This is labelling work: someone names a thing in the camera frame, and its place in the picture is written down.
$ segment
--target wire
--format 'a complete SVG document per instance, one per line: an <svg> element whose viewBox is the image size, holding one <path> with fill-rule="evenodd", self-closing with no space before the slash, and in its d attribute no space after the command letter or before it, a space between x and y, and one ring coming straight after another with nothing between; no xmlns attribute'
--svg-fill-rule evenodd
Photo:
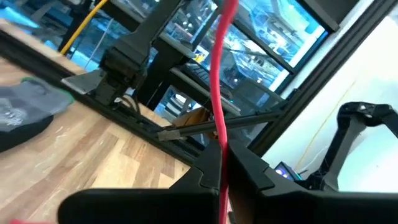
<svg viewBox="0 0 398 224"><path fill-rule="evenodd" d="M73 35L70 37L70 39L68 40L67 44L65 44L65 46L63 46L62 50L61 50L61 54L65 55L67 50L70 48L70 46L72 45L72 43L76 40L76 38L79 36L79 34L81 33L81 31L87 26L88 22L91 20L91 18L98 12L99 9L101 9L101 7L108 2L108 0L101 0L95 7L93 10L91 10L91 12L85 17L85 19L83 20L83 22L81 22L80 26L77 28L77 30L73 33Z"/></svg>
<svg viewBox="0 0 398 224"><path fill-rule="evenodd" d="M216 30L216 39L211 53L210 65L210 93L211 105L215 117L216 129L218 132L218 141L222 150L221 165L221 190L220 190L220 224L226 222L226 212L228 207L228 137L224 120L223 108L221 106L221 90L220 90L220 63L223 54L224 36L228 31L228 27L238 9L238 0L227 0L223 4L223 11Z"/></svg>
<svg viewBox="0 0 398 224"><path fill-rule="evenodd" d="M108 33L108 29L111 27L111 24L113 22L113 18L109 21L108 25L105 28L104 34L102 35L102 37L100 38L97 46L95 46L95 49L93 51L93 53L90 55L89 59L87 60L87 64L85 65L85 69L87 67L87 65L90 63L91 59L93 59L95 52L97 52L98 48L100 47L102 41L104 41L104 38L106 36L106 33Z"/></svg>
<svg viewBox="0 0 398 224"><path fill-rule="evenodd" d="M315 157L311 160L311 162L310 162L308 165L306 165L303 169L301 169L300 171L298 171L298 173L302 173L304 170L306 170L306 169L315 161L315 159L317 159L318 156L319 156L324 150L326 150L326 149L328 149L328 148L329 148L329 146L324 147L321 151L319 151L319 152L315 155Z"/></svg>

